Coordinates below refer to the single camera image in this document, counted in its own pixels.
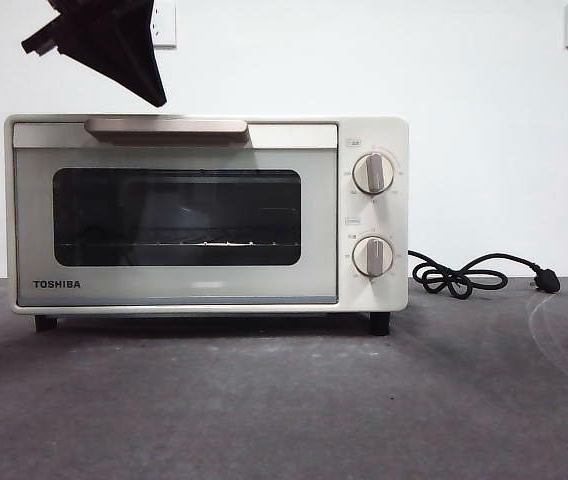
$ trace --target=coiled cord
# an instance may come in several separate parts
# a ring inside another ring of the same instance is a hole
[[[500,290],[508,284],[508,278],[497,270],[475,269],[476,265],[492,259],[504,259],[526,265],[536,274],[535,283],[537,287],[547,293],[556,293],[560,290],[560,282],[553,270],[543,270],[539,265],[524,258],[515,257],[506,253],[490,253],[476,258],[467,263],[459,270],[442,265],[426,255],[408,251],[412,257],[419,258],[422,263],[413,269],[413,279],[424,287],[428,293],[437,294],[448,288],[451,296],[459,300],[469,298],[475,289],[478,290]],[[493,277],[497,283],[482,283],[473,280],[471,276],[481,275]]]

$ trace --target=oven foot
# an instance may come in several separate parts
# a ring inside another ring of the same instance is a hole
[[[46,315],[35,315],[35,331],[46,332],[57,328],[57,318]]]
[[[371,335],[386,337],[391,333],[391,312],[371,312],[369,322]]]

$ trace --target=black object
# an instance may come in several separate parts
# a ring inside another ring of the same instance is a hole
[[[57,46],[156,107],[166,103],[153,40],[154,0],[49,0],[60,15],[22,42],[40,56]]]
[[[466,300],[473,294],[473,289],[475,288],[478,290],[500,290],[506,287],[508,278],[502,272],[473,268],[479,263],[494,258],[510,260],[531,268],[536,274],[535,284],[539,290],[546,293],[557,293],[560,291],[560,281],[553,270],[543,270],[539,265],[533,262],[506,253],[491,253],[478,257],[459,270],[453,270],[452,268],[437,263],[432,258],[419,252],[409,250],[408,254],[423,260],[422,263],[413,269],[413,279],[421,284],[428,293],[440,293],[444,288],[448,288],[452,297],[459,300]],[[471,280],[471,275],[496,277],[499,279],[499,282],[488,284],[480,283]]]
[[[57,318],[45,315],[35,315],[35,331],[46,332],[57,328]]]
[[[371,312],[369,330],[371,335],[376,337],[386,337],[391,333],[391,313],[390,312]]]

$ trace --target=silver handle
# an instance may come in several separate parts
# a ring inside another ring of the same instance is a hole
[[[248,123],[243,120],[183,118],[90,118],[84,129],[96,139],[116,145],[231,145],[246,144]]]
[[[380,193],[384,190],[384,167],[382,156],[379,153],[369,155],[366,159],[366,173],[368,175],[368,189],[371,193]]]
[[[366,243],[366,271],[371,277],[384,274],[384,243],[376,238]]]

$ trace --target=control knob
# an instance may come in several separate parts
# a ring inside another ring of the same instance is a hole
[[[381,277],[393,264],[393,249],[380,237],[366,237],[353,250],[355,268],[367,277]]]
[[[379,195],[393,183],[393,164],[381,153],[364,155],[355,164],[353,180],[364,193]]]

